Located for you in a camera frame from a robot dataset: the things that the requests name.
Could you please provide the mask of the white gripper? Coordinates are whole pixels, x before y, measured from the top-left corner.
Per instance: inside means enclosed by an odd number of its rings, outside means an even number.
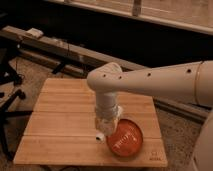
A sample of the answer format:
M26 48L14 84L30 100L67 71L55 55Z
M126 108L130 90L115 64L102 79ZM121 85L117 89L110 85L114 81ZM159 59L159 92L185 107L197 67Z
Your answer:
M123 114L123 108L119 105L114 107L103 108L100 106L95 107L95 128L106 135L110 136L116 132L118 121Z

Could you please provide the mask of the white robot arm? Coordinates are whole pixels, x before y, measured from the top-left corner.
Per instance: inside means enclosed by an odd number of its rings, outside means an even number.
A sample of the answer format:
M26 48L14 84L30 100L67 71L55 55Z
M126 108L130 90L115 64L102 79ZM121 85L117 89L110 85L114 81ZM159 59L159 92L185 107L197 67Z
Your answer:
M213 171L213 61L124 72L110 62L89 72L87 85L95 93L95 126L105 135L115 132L121 116L119 92L161 97L209 107L186 171Z

